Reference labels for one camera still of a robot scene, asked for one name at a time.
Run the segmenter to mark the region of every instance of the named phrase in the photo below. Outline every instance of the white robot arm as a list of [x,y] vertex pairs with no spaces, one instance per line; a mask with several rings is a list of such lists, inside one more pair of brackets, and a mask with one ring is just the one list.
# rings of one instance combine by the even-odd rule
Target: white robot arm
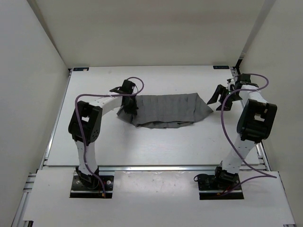
[[[224,99],[233,92],[234,94],[231,94],[227,99],[223,110],[231,110],[232,102],[237,100],[243,101],[244,109],[237,124],[238,136],[233,143],[238,154],[232,148],[227,157],[217,166],[214,175],[200,174],[196,176],[195,181],[198,182],[201,191],[225,191],[228,188],[237,187],[237,185],[239,185],[239,189],[241,188],[238,176],[240,166],[255,145],[268,138],[277,111],[277,106],[268,103],[257,91],[257,88],[257,84],[250,81],[249,74],[241,74],[235,83],[228,80],[227,87],[218,85],[214,95],[207,103],[217,102],[219,95],[221,95],[219,99],[221,105],[217,108],[217,110],[221,110]],[[207,193],[206,196],[200,195],[200,199],[209,199],[212,194],[216,195],[216,193]],[[243,197],[243,195],[233,197],[234,195],[231,194],[229,196],[237,199]]]
[[98,165],[95,156],[95,141],[100,133],[102,116],[113,110],[116,107],[122,106],[125,113],[137,114],[137,105],[135,96],[114,96],[117,94],[130,95],[134,92],[135,84],[129,80],[124,80],[121,87],[116,87],[110,90],[109,97],[102,97],[92,102],[78,102],[78,110],[81,118],[81,124],[86,141],[86,154],[84,155],[84,143],[80,131],[80,126],[77,120],[76,112],[74,111],[69,124],[68,131],[74,139],[79,155],[79,166],[76,167],[77,175],[81,183],[91,189],[98,186]]

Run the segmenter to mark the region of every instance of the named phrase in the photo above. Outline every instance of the fabric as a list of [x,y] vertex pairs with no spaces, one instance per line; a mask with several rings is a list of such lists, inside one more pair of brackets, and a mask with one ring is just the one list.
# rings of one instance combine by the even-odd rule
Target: fabric
[[122,108],[119,118],[136,127],[179,128],[206,118],[213,110],[198,93],[163,96],[137,96],[137,115],[125,114]]

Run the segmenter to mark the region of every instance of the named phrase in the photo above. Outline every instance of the black bracket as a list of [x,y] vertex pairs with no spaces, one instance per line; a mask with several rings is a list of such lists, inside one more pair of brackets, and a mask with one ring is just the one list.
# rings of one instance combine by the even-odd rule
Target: black bracket
[[[111,175],[101,175],[99,176],[104,184],[106,191],[106,199],[111,199],[113,197],[113,187],[114,187],[114,176]],[[71,193],[70,198],[99,198],[104,199],[104,194],[102,193],[102,187],[97,184],[94,188],[88,188],[85,186],[78,175],[74,175],[71,183]]]
[[255,87],[259,87],[257,84],[252,83],[250,80],[250,74],[242,73],[237,76],[237,80],[235,82],[235,90],[240,89],[243,85],[252,85]]
[[240,64],[242,62],[243,59],[238,59],[237,63],[236,63],[236,66],[234,67],[238,73],[238,75],[240,75]]
[[[99,106],[92,106],[89,103],[83,101],[79,101],[77,105],[85,135],[86,146],[88,146],[90,143],[96,141],[99,136],[102,118],[102,108]],[[89,121],[86,122],[82,120],[82,117],[89,117]],[[68,132],[72,135],[72,138],[75,141],[83,142],[76,111],[74,111],[71,117],[71,122],[68,126]]]
[[239,176],[234,178],[232,185],[220,184],[216,180],[215,175],[199,174],[194,177],[194,181],[198,182],[200,200],[242,200],[244,199],[241,186],[234,191],[224,195],[226,191],[233,188],[240,182]]
[[[111,89],[110,92],[116,92],[118,94],[132,94],[135,86],[135,83],[125,79],[121,87]],[[122,106],[126,114],[137,115],[138,107],[135,96],[124,96],[122,98]]]
[[[223,103],[224,99],[226,98],[226,96],[228,96],[228,94],[229,94],[229,90],[226,87],[224,87],[223,85],[219,84],[217,86],[213,96],[207,102],[207,105],[216,103],[218,101],[219,95],[221,95],[219,98],[219,102],[221,103],[221,105],[216,109],[217,111],[220,111],[222,108],[222,103]],[[229,99],[227,99],[225,106],[224,106],[224,111],[230,111],[232,108],[232,102],[237,101],[237,100],[241,100],[239,93],[235,93]]]
[[237,133],[241,140],[251,140],[260,143],[269,137],[277,106],[271,103],[261,103],[248,99],[237,124]]

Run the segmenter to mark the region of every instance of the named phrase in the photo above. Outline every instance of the white enclosure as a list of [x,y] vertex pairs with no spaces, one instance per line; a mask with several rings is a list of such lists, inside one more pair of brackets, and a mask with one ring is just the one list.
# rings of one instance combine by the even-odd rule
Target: white enclosure
[[68,70],[26,1],[0,1],[0,225],[39,168]]
[[241,64],[241,72],[260,73],[270,80],[262,94],[278,111],[264,145],[272,170],[280,172],[298,226],[303,226],[302,24],[303,1],[278,0]]
[[[239,226],[289,227],[295,220],[303,227],[302,1],[27,1],[0,1],[0,226],[11,226],[28,174],[44,163],[31,183],[33,191],[26,192],[31,193],[29,206],[20,219],[15,216],[12,227],[25,226],[25,210],[25,219],[34,220],[34,227],[87,222],[94,226],[101,219],[106,226],[229,227],[239,221]],[[146,85],[143,94],[197,92],[207,102],[217,84],[226,84],[232,75],[230,70],[213,70],[212,65],[233,67],[243,57],[240,71],[267,76],[270,85],[262,95],[278,106],[271,135],[264,141],[271,168],[259,145],[259,156],[254,149],[247,161],[261,170],[275,171],[272,174],[278,179],[244,184],[242,201],[201,203],[192,182],[196,173],[187,167],[214,167],[229,152],[219,112],[168,134],[167,130],[135,128],[117,119],[114,110],[102,118],[96,145],[100,169],[116,168],[113,199],[68,198],[78,164],[76,146],[67,131],[76,95],[107,93],[123,79],[138,76]],[[64,98],[67,68],[80,66],[90,69],[72,73]],[[234,103],[224,115],[232,139],[241,108],[240,102]],[[179,168],[174,165],[187,171],[157,172],[157,176],[118,171],[126,170],[125,166],[134,171]],[[240,178],[255,174],[240,171]],[[137,186],[130,187],[126,178]]]
[[36,0],[69,68],[234,66],[264,0]]

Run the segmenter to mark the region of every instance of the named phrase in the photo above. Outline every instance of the mounting plate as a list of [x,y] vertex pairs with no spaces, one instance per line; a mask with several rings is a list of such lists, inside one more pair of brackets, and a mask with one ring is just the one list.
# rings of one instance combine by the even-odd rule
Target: mounting plate
[[207,175],[207,174],[199,174],[194,178],[194,181],[198,182],[199,187],[199,196],[200,200],[243,200],[243,192],[241,186],[236,188],[231,193],[224,195],[220,195],[226,187],[220,186],[214,182],[214,175]]
[[[113,187],[114,187],[114,176],[111,175],[101,175],[101,180],[103,181],[106,197],[105,199],[111,199],[113,197]],[[71,183],[71,193],[70,198],[99,198],[104,199],[102,193],[102,187],[98,186],[95,189],[89,189],[84,186],[78,175],[74,175]]]

